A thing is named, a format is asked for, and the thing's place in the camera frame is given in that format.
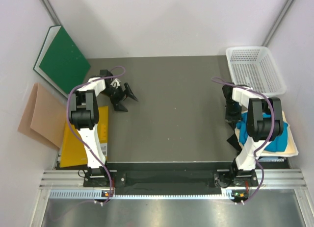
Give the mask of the cream t shirt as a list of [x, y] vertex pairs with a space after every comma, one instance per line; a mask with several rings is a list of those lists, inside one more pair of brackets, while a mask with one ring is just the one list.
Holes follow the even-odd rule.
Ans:
[[261, 153], [261, 156], [263, 156], [263, 157], [275, 157], [275, 156], [277, 156], [277, 157], [293, 157], [293, 156], [297, 156], [299, 154], [299, 151], [298, 151], [297, 146], [296, 146], [294, 139], [293, 139], [290, 125], [286, 120], [284, 111], [282, 111], [282, 115], [283, 115], [284, 123], [288, 125], [288, 127], [287, 127], [288, 137], [287, 137], [286, 149], [283, 152], [280, 152], [280, 151], [271, 152], [271, 151], [264, 150]]

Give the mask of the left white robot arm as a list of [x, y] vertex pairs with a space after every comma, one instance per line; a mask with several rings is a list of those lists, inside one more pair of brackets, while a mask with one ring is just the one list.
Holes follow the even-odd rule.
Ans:
[[128, 112], [122, 104], [127, 98], [138, 101], [130, 85], [118, 79], [122, 74], [114, 75], [109, 70], [100, 70], [96, 76], [86, 83], [74, 87], [67, 100], [67, 124], [74, 126], [79, 135], [76, 138], [84, 145], [87, 155], [87, 171], [85, 181], [95, 181], [100, 186], [111, 183], [111, 174], [106, 166], [106, 157], [101, 149], [98, 136], [100, 113], [97, 96], [109, 97], [115, 111]]

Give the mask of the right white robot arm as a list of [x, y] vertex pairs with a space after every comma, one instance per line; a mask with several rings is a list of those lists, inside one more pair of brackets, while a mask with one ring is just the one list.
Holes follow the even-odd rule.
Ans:
[[239, 186], [252, 181], [257, 161], [270, 142], [284, 132], [282, 104], [278, 97], [267, 97], [245, 86], [228, 83], [222, 87], [226, 100], [226, 122], [236, 126], [243, 119], [242, 108], [247, 109], [247, 140], [233, 160], [229, 180]]

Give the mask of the blue t shirt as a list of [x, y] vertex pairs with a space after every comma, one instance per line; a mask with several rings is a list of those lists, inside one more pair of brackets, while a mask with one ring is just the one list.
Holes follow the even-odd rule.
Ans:
[[[241, 145], [245, 145], [248, 133], [246, 129], [247, 122], [247, 112], [242, 113], [242, 120], [236, 123], [235, 131], [239, 132], [238, 141]], [[285, 152], [288, 146], [288, 123], [284, 122], [284, 129], [281, 135], [277, 136], [273, 141], [271, 141], [264, 151], [267, 152]]]

